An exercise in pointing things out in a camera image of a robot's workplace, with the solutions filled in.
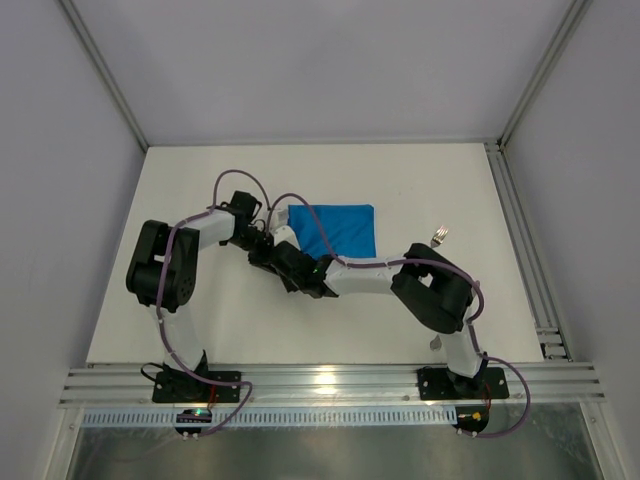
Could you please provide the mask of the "blue satin napkin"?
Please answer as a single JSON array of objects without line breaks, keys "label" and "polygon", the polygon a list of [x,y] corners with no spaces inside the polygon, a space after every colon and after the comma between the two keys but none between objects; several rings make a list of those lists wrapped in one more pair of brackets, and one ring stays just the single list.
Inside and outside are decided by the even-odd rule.
[{"label": "blue satin napkin", "polygon": [[[313,209],[337,255],[350,258],[377,256],[375,209],[372,205],[314,205]],[[307,207],[289,205],[288,225],[304,253],[313,258],[329,254]]]}]

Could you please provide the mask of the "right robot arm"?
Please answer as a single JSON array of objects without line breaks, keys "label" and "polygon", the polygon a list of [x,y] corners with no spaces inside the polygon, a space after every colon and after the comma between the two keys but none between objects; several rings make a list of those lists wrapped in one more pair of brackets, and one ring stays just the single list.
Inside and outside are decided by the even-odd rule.
[{"label": "right robot arm", "polygon": [[456,394],[471,398],[484,388],[487,360],[473,329],[472,303],[482,300],[478,286],[432,248],[419,243],[403,255],[318,259],[287,241],[261,247],[249,262],[277,275],[289,292],[315,299],[351,294],[393,295],[417,321],[438,334],[447,359],[446,378]]}]

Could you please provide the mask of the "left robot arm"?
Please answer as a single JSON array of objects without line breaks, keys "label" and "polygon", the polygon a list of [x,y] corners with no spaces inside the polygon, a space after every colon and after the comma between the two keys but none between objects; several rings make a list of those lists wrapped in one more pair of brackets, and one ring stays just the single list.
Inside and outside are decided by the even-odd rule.
[{"label": "left robot arm", "polygon": [[255,225],[262,203],[236,191],[229,202],[213,205],[171,226],[148,220],[139,233],[125,284],[151,310],[166,355],[166,367],[206,383],[207,358],[188,308],[195,291],[199,253],[212,246],[236,246],[251,265],[268,273],[274,247],[266,227]]}]

